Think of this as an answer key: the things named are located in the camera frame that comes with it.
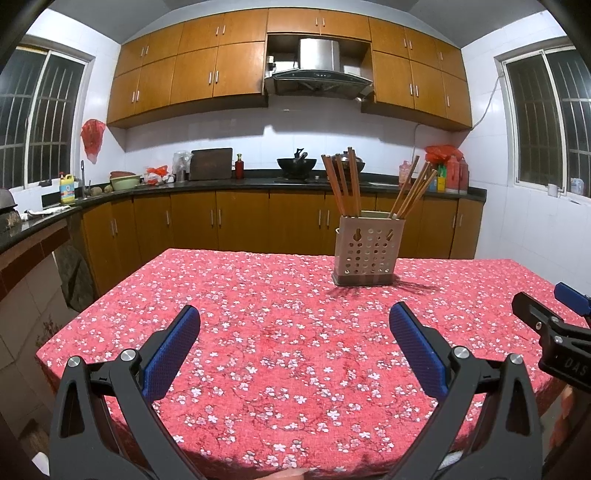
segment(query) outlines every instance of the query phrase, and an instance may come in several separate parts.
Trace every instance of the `table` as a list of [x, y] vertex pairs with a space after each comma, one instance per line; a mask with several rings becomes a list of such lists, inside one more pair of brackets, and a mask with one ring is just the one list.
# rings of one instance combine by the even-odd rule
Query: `table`
[[[405, 301], [428, 326], [482, 358], [523, 354], [544, 412], [562, 383], [537, 368], [537, 336], [511, 313], [519, 291], [577, 325], [553, 286], [511, 260], [398, 260], [396, 285], [338, 288], [332, 257], [171, 249], [74, 319], [38, 352], [59, 384], [68, 358], [86, 362], [139, 348], [190, 303], [202, 329], [165, 399], [168, 431], [214, 478], [256, 478], [286, 467], [323, 478], [386, 472], [436, 403], [426, 397], [388, 328]], [[460, 432], [476, 423], [475, 398]], [[121, 412], [112, 414], [129, 442]]]

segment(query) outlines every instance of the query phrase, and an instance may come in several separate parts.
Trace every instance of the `range hood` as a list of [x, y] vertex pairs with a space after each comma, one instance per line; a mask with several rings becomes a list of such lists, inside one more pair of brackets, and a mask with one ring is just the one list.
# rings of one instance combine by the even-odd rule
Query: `range hood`
[[265, 79], [275, 95], [313, 95], [349, 100], [364, 99], [374, 91], [371, 80], [340, 71], [339, 43], [325, 38], [302, 38], [297, 69], [276, 72]]

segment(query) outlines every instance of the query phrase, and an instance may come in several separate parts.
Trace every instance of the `bowl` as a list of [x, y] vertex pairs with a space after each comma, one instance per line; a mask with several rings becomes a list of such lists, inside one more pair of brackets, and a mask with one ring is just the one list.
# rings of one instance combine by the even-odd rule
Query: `bowl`
[[129, 190], [139, 185], [139, 175], [130, 175], [127, 177], [117, 177], [111, 179], [113, 190], [120, 192], [121, 190]]

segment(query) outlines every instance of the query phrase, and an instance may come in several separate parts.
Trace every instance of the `wooden chopstick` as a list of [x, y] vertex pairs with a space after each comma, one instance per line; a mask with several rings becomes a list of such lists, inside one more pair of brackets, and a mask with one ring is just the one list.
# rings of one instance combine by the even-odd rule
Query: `wooden chopstick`
[[398, 197], [396, 197], [396, 201], [394, 202], [394, 205], [392, 205], [392, 210], [390, 210], [390, 218], [394, 217], [394, 214], [396, 212], [398, 212], [398, 204], [400, 201], [402, 201], [402, 194], [404, 193], [404, 190], [406, 190], [406, 188], [408, 187], [408, 184], [410, 183], [411, 178], [413, 177], [414, 169], [417, 168], [417, 163], [418, 163], [419, 158], [420, 158], [419, 155], [414, 157], [413, 164], [411, 165], [410, 172], [408, 173], [408, 177], [406, 178], [406, 180], [404, 180], [404, 184], [402, 184], [402, 188], [400, 189], [400, 193], [398, 194]]
[[359, 191], [359, 173], [357, 172], [357, 157], [355, 150], [349, 147], [349, 172], [351, 174], [351, 190], [353, 191], [353, 205], [356, 217], [361, 216], [361, 192]]
[[429, 178], [423, 182], [423, 184], [421, 185], [420, 190], [417, 192], [417, 194], [414, 196], [413, 202], [412, 204], [410, 204], [409, 206], [407, 206], [406, 210], [401, 212], [400, 214], [400, 219], [404, 220], [412, 211], [413, 208], [416, 206], [416, 204], [418, 203], [419, 199], [425, 194], [425, 192], [427, 191], [427, 188], [429, 187], [430, 183], [433, 181], [433, 179], [437, 176], [437, 170], [433, 170], [431, 172], [431, 174], [429, 175]]
[[412, 201], [415, 192], [419, 189], [420, 183], [423, 180], [427, 169], [431, 168], [431, 164], [426, 161], [425, 165], [423, 165], [423, 168], [421, 169], [420, 173], [418, 174], [417, 180], [415, 181], [415, 183], [413, 183], [413, 186], [410, 189], [410, 192], [408, 192], [408, 195], [406, 197], [406, 199], [404, 199], [404, 202], [402, 203], [402, 206], [400, 207], [400, 210], [397, 212], [397, 218], [400, 217], [400, 214], [406, 210], [406, 208], [408, 207], [408, 204]]
[[322, 155], [322, 162], [326, 169], [326, 176], [329, 178], [330, 187], [335, 195], [336, 206], [339, 209], [341, 216], [345, 215], [345, 207], [343, 205], [343, 197], [340, 193], [339, 181], [336, 178], [335, 168], [333, 167], [332, 160], [326, 155]]
[[345, 177], [345, 168], [343, 167], [343, 160], [340, 157], [340, 154], [337, 153], [335, 155], [336, 166], [339, 169], [339, 178], [341, 183], [343, 184], [343, 205], [345, 207], [345, 216], [349, 213], [349, 205], [350, 205], [350, 198], [349, 198], [349, 189], [347, 188], [347, 178]]

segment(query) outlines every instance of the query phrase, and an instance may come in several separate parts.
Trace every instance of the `window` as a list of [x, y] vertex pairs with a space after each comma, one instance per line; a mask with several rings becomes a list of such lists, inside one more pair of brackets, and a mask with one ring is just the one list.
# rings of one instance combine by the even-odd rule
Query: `window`
[[0, 74], [0, 187], [27, 187], [70, 173], [85, 66], [54, 51], [14, 51]]
[[503, 63], [514, 125], [517, 183], [583, 182], [591, 197], [591, 74], [573, 47], [539, 50]]

